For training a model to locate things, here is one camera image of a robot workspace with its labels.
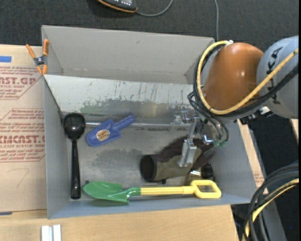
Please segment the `blue toy tool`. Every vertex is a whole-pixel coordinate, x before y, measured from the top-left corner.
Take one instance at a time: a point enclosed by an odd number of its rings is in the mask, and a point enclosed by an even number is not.
[[[130,115],[121,121],[114,123],[111,119],[104,121],[98,127],[94,128],[86,136],[86,141],[91,147],[97,147],[119,139],[121,129],[135,122],[135,117]]]

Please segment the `toy shovel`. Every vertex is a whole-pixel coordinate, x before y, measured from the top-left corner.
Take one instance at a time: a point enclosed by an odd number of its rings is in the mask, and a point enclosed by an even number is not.
[[[115,139],[119,139],[121,137],[120,130],[134,122],[135,117],[133,115],[130,115],[117,123],[108,119],[90,131],[86,136],[86,141],[91,147],[104,145]]]
[[[201,186],[210,186],[213,192],[202,192]],[[90,196],[122,203],[129,203],[131,196],[186,195],[195,194],[199,198],[220,198],[222,192],[212,180],[193,180],[189,186],[177,187],[132,187],[123,190],[121,184],[94,181],[86,184],[83,190]]]

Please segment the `ladle handle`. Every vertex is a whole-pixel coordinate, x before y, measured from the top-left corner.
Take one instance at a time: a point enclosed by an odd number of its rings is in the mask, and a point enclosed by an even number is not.
[[[71,190],[70,190],[70,197],[72,199],[79,199],[81,197],[77,141],[72,141]]]

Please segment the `green shovel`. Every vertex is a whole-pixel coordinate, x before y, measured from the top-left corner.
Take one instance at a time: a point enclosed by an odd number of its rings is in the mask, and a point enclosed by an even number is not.
[[[210,186],[213,190],[210,192],[202,192],[202,186]],[[177,187],[132,187],[123,190],[121,184],[109,183],[104,181],[94,181],[83,186],[83,190],[90,196],[111,200],[122,203],[129,203],[131,196],[154,196],[154,195],[184,195],[195,194],[199,198],[220,198],[222,192],[211,180],[193,180],[189,186]]]

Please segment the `cardboard sheet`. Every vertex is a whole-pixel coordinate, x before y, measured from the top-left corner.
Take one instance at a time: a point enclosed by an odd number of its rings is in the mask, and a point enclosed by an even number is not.
[[[43,78],[25,46],[0,55],[12,57],[0,64],[0,212],[45,209]]]

